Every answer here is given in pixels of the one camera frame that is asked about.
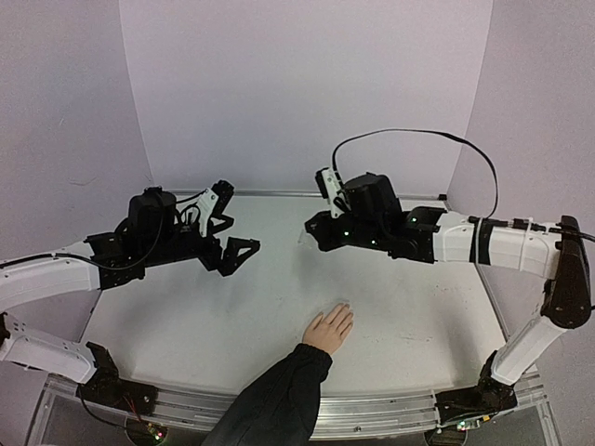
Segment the clear nail polish bottle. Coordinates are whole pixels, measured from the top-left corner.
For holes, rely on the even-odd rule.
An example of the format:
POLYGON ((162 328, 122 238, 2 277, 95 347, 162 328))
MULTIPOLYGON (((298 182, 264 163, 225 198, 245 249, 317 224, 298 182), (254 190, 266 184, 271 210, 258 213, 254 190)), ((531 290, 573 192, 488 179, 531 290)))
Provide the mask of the clear nail polish bottle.
POLYGON ((312 249, 316 249, 318 247, 318 243, 315 238, 305 230, 300 232, 297 242, 300 245, 304 245, 312 249))

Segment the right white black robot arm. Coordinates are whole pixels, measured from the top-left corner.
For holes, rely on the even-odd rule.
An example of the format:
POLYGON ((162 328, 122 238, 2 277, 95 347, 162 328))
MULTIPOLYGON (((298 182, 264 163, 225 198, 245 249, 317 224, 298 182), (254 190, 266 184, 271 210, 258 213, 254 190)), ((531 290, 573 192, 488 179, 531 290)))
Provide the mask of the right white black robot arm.
POLYGON ((328 208, 305 231, 323 252, 344 246, 386 253, 392 259, 434 264, 469 262, 514 269, 544 279, 544 301, 523 328, 494 351, 473 387, 435 397, 440 427, 466 430, 517 405, 514 387, 562 334, 584 325, 592 312, 588 257, 577 220, 557 223, 464 216, 439 207, 401 207, 384 175, 367 173, 341 183, 324 168, 315 181, 328 208))

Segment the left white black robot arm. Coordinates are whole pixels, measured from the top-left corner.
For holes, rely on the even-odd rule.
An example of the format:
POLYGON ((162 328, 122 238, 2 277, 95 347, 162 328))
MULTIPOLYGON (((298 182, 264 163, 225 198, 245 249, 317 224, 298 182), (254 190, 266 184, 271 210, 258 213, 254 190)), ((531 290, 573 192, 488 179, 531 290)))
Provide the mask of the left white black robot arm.
POLYGON ((57 295, 121 287, 143 279, 149 268, 192 259, 208 271, 232 275, 260 248, 254 239, 230 237, 222 243, 217 237, 234 223, 224 213, 233 192, 225 180, 182 200, 150 187, 130 200, 126 218, 114 231, 2 262, 2 361, 69 379, 85 402, 151 415, 157 388, 122 378, 107 348, 34 330, 9 310, 57 295))

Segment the black sleeved forearm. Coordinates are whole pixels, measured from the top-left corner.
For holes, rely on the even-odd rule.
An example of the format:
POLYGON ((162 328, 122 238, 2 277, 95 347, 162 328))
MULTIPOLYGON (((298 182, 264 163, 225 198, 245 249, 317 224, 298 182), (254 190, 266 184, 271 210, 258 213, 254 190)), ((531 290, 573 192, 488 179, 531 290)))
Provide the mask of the black sleeved forearm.
POLYGON ((331 365, 327 353, 298 344, 238 395, 203 444, 308 444, 331 365))

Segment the person's bare hand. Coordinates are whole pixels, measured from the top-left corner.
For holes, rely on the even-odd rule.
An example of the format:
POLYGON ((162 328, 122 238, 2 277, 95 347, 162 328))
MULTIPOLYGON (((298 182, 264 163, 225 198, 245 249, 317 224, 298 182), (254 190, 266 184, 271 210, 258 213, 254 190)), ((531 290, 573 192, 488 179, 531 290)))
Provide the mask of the person's bare hand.
POLYGON ((349 336, 353 319, 349 304, 337 304, 327 314, 319 313, 311 321, 302 336, 302 343, 332 356, 349 336))

